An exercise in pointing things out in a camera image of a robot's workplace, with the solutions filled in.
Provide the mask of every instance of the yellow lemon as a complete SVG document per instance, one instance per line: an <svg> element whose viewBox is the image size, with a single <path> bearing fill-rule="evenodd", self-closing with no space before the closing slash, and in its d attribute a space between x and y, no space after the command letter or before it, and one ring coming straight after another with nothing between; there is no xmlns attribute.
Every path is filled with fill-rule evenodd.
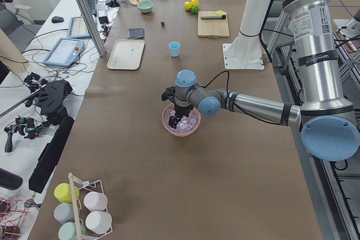
<svg viewBox="0 0 360 240"><path fill-rule="evenodd" d="M191 4L194 6L194 7L199 7L199 0L192 0L191 1Z"/></svg>
<svg viewBox="0 0 360 240"><path fill-rule="evenodd" d="M185 10L189 11L192 8L191 2L187 1L184 3Z"/></svg>

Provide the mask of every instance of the wooden base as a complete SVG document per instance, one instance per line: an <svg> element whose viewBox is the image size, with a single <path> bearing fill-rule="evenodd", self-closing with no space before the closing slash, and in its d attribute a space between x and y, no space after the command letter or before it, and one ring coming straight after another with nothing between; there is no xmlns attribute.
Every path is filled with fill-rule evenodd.
<svg viewBox="0 0 360 240"><path fill-rule="evenodd" d="M137 6L137 3L141 2L141 1L144 1L144 0L139 0L139 1L137 1L137 0L130 0L130 4L131 4L132 6Z"/></svg>

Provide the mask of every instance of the pink cup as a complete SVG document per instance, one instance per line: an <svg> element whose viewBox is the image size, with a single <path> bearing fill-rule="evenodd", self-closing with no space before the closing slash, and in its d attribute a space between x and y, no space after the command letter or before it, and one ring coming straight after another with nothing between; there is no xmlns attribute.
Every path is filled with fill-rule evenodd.
<svg viewBox="0 0 360 240"><path fill-rule="evenodd" d="M107 197L103 193L91 191L84 197L84 206L92 211L103 211L107 206Z"/></svg>

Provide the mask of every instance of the wooden cutting board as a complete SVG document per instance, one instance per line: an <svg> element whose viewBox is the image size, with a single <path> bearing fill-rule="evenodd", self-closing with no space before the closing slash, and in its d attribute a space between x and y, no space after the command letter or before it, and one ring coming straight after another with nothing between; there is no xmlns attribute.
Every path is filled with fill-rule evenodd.
<svg viewBox="0 0 360 240"><path fill-rule="evenodd" d="M207 38L228 38L230 37L229 25L226 19L223 20L202 20L200 17L208 15L210 11L199 11L197 16L197 36Z"/></svg>

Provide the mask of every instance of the computer mouse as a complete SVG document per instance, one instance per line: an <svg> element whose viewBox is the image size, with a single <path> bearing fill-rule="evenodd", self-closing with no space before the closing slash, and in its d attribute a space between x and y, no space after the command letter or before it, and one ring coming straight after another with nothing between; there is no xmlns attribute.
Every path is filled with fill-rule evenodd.
<svg viewBox="0 0 360 240"><path fill-rule="evenodd" d="M58 22L64 22L64 18L61 16L54 16L51 18L51 22L57 24Z"/></svg>

